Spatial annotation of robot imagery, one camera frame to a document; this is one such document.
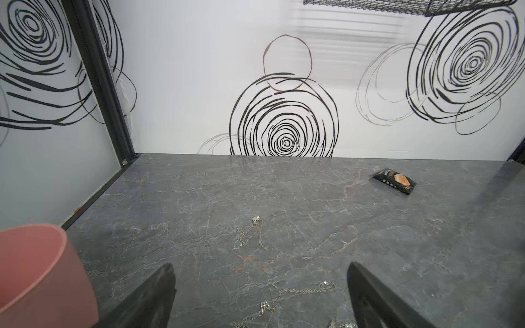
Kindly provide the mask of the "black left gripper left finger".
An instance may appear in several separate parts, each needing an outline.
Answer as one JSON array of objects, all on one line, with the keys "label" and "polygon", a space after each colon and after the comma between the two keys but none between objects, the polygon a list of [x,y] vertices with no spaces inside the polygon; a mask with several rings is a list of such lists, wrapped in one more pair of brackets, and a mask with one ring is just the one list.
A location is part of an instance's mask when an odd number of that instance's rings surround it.
[{"label": "black left gripper left finger", "polygon": [[95,327],[167,327],[176,296],[172,264],[165,263]]}]

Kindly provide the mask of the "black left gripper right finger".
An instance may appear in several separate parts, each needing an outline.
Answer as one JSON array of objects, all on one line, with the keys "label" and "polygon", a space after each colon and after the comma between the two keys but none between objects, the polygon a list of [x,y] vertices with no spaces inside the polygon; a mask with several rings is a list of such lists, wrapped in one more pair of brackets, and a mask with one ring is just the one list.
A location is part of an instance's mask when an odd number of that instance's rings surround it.
[{"label": "black left gripper right finger", "polygon": [[365,266],[351,262],[347,285],[358,327],[433,327]]}]

